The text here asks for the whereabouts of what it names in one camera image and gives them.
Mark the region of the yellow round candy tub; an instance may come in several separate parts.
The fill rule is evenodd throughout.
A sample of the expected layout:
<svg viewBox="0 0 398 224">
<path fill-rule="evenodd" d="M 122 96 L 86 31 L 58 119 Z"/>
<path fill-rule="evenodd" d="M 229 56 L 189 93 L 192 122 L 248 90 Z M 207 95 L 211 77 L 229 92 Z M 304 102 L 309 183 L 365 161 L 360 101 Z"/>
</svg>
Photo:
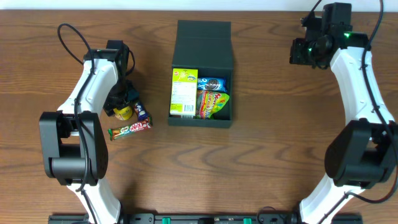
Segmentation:
<svg viewBox="0 0 398 224">
<path fill-rule="evenodd" d="M 121 120 L 121 121 L 126 121 L 128 119 L 130 119 L 133 115 L 133 111 L 132 108 L 130 106 L 126 106 L 125 108 L 122 109 L 113 109 L 114 111 L 114 115 L 117 119 Z"/>
</svg>

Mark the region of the purple Dairy Milk bar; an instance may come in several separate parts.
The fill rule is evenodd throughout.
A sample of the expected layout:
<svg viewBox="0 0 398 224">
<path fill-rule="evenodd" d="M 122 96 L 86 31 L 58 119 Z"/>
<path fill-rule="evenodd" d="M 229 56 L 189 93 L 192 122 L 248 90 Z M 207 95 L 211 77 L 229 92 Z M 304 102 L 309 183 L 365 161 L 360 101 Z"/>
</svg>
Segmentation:
<svg viewBox="0 0 398 224">
<path fill-rule="evenodd" d="M 139 121 L 143 121 L 149 117 L 149 113 L 146 111 L 144 105 L 140 101 L 136 101 L 133 104 L 133 108 Z"/>
</svg>

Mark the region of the red KitKat bar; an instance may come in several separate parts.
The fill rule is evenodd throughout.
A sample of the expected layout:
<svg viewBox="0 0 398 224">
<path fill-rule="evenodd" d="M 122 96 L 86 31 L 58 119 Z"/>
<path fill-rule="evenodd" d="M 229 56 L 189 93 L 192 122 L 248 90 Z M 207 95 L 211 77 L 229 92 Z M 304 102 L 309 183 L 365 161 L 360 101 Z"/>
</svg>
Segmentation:
<svg viewBox="0 0 398 224">
<path fill-rule="evenodd" d="M 143 131 L 145 129 L 150 129 L 152 127 L 152 118 L 148 117 L 142 121 L 138 121 L 129 126 L 123 126 L 116 129 L 108 129 L 109 138 L 111 141 L 122 138 L 124 136 L 136 133 L 138 131 Z"/>
</svg>

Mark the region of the green yellow snack box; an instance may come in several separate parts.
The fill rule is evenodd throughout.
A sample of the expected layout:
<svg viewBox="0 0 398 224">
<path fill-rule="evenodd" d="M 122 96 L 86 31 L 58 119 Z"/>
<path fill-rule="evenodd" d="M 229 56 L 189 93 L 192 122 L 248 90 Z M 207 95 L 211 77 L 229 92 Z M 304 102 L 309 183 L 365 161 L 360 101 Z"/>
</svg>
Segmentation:
<svg viewBox="0 0 398 224">
<path fill-rule="evenodd" d="M 198 70 L 174 68 L 170 115 L 193 118 L 196 111 Z"/>
</svg>

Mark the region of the colourful gummy candy bag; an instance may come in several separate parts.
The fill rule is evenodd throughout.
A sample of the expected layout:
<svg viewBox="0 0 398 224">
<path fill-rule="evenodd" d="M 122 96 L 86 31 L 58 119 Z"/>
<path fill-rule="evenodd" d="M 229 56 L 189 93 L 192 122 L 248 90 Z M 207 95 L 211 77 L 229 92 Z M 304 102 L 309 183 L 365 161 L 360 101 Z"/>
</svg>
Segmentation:
<svg viewBox="0 0 398 224">
<path fill-rule="evenodd" d="M 217 91 L 198 90 L 196 100 L 196 119 L 213 119 L 229 101 L 229 95 Z"/>
</svg>

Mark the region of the blue Oreo cookie pack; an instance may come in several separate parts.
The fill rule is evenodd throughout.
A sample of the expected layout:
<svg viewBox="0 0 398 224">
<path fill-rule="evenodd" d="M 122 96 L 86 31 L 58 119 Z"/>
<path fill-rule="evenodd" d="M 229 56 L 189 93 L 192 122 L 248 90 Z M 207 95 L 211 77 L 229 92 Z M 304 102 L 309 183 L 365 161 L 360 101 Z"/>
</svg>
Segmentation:
<svg viewBox="0 0 398 224">
<path fill-rule="evenodd" d="M 199 78 L 197 82 L 197 89 L 226 93 L 226 80 L 224 78 L 212 77 Z"/>
</svg>

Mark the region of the black box with lid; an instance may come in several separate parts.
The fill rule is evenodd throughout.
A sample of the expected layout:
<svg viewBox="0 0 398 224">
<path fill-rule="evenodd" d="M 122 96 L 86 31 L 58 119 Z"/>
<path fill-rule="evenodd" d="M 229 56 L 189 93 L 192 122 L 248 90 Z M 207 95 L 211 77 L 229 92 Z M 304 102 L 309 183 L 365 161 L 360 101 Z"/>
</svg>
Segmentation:
<svg viewBox="0 0 398 224">
<path fill-rule="evenodd" d="M 233 122 L 234 56 L 231 23 L 220 21 L 186 21 L 177 23 L 172 68 L 198 70 L 200 78 L 223 78 L 230 99 L 212 119 L 186 119 L 172 115 L 170 126 L 230 128 Z"/>
</svg>

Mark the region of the brown white snack box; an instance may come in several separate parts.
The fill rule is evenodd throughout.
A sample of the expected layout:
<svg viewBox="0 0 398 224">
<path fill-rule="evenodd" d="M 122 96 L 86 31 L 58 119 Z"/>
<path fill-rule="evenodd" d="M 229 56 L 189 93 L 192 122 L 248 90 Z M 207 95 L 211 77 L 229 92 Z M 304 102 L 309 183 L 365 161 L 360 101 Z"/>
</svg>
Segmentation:
<svg viewBox="0 0 398 224">
<path fill-rule="evenodd" d="M 183 119 L 194 119 L 195 115 L 181 115 L 181 118 L 183 118 Z"/>
</svg>

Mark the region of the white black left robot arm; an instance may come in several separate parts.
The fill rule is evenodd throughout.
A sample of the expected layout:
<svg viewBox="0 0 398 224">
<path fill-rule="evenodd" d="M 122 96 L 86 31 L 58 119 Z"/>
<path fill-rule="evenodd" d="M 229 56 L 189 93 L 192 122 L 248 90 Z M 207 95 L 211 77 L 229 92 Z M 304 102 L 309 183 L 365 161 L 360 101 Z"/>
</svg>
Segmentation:
<svg viewBox="0 0 398 224">
<path fill-rule="evenodd" d="M 83 73 L 71 95 L 55 112 L 39 119 L 44 170 L 79 198 L 88 213 L 82 223 L 119 223 L 121 202 L 105 174 L 108 148 L 100 123 L 101 113 L 114 116 L 138 99 L 127 75 L 133 57 L 121 40 L 109 40 L 104 49 L 91 49 L 83 57 Z"/>
</svg>

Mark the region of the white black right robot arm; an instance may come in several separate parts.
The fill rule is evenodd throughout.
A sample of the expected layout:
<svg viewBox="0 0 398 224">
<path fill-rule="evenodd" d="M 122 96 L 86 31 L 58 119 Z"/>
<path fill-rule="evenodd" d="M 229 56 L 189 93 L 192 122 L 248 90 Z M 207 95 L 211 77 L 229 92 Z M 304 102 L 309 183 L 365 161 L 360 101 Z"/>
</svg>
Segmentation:
<svg viewBox="0 0 398 224">
<path fill-rule="evenodd" d="M 289 62 L 330 69 L 336 77 L 346 124 L 325 153 L 325 175 L 286 223 L 361 223 L 340 215 L 352 199 L 397 177 L 397 123 L 379 91 L 372 66 L 372 35 L 355 32 L 351 4 L 334 2 L 301 20 L 305 37 L 295 39 Z"/>
</svg>

